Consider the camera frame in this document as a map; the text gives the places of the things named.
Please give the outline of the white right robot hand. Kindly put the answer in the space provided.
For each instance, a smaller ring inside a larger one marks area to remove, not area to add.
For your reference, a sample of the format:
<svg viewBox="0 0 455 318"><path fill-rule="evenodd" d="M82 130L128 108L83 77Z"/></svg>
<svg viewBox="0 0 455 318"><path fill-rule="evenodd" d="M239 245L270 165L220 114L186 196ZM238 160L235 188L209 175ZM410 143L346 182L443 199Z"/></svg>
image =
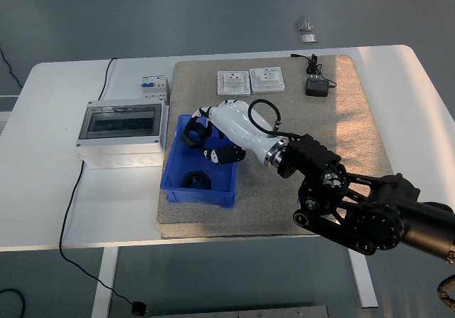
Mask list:
<svg viewBox="0 0 455 318"><path fill-rule="evenodd" d="M228 145L209 149L204 146L212 134L227 137ZM215 107L196 110L181 134L181 140L189 149L197 149L214 164L230 164L245 158L247 151L255 153L265 166L278 166L274 159L284 151L287 139L273 132L272 127L250 105L241 100L225 100Z"/></svg>

